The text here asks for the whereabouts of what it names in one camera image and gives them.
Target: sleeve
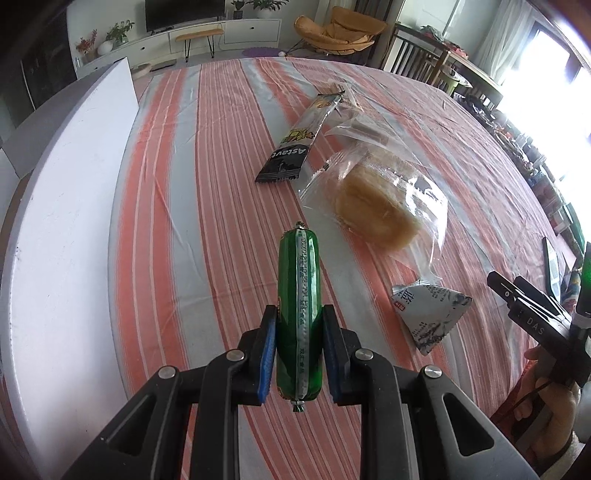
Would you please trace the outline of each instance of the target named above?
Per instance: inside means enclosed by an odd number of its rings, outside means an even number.
[[[573,439],[566,451],[540,476],[541,480],[560,480],[569,470],[570,466],[577,459],[583,450],[584,443],[579,441],[577,435],[573,432]]]

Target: metal screw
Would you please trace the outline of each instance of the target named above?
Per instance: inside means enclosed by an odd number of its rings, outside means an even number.
[[[441,371],[441,368],[436,365],[427,365],[425,367],[425,375],[429,378],[439,378],[443,375],[443,372]]]
[[[374,357],[374,353],[369,348],[360,348],[355,351],[355,356],[358,360],[371,360]]]
[[[226,353],[226,358],[231,362],[239,362],[240,360],[244,360],[244,352],[242,350],[230,350]]]
[[[174,367],[171,367],[169,365],[167,365],[166,367],[162,367],[160,370],[158,370],[158,376],[160,378],[162,378],[163,380],[166,380],[168,378],[172,378],[177,374],[177,371],[175,370]]]

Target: tablecloth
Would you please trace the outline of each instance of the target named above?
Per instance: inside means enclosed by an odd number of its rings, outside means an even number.
[[[342,148],[338,137],[319,135],[299,180],[254,183],[312,98],[335,81],[353,85],[364,110],[399,133],[449,199],[437,274],[474,301],[428,356],[389,299],[393,285],[416,279],[413,269],[299,201],[311,173]],[[319,237],[323,303],[335,305],[363,346],[409,369],[439,365],[486,414],[498,408],[531,341],[486,275],[520,274],[543,286],[541,239],[554,235],[530,188],[443,92],[380,70],[291,58],[173,70],[142,97],[109,246],[113,335],[128,395],[162,365],[205,365],[258,326],[277,299],[279,239],[298,220]],[[263,407],[241,410],[240,422],[243,478],[358,474],[359,410],[333,406],[326,385],[304,414],[272,388]]]

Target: white curtain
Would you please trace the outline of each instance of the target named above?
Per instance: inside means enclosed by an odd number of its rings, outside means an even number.
[[[534,26],[535,10],[525,0],[502,0],[486,38],[471,59],[500,83]]]
[[[326,7],[326,13],[324,15],[323,25],[328,25],[330,23],[333,7],[343,7],[353,10],[355,9],[355,0],[329,0],[329,4]]]

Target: white tv cabinet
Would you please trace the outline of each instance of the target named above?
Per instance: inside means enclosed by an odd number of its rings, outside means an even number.
[[[175,39],[180,35],[211,30],[212,28],[221,28],[224,30],[223,35],[219,35],[213,39],[216,50],[241,50],[248,47],[277,48],[279,46],[281,19],[253,18],[222,20],[174,28],[123,44],[107,55],[103,55],[86,65],[81,65],[76,69],[76,75],[80,79],[101,67],[110,65],[125,57],[127,57],[129,66],[131,67],[142,63],[156,64],[171,59],[184,61],[184,44],[182,41],[177,42]],[[209,52],[206,38],[200,38],[191,42],[190,56],[205,52]]]

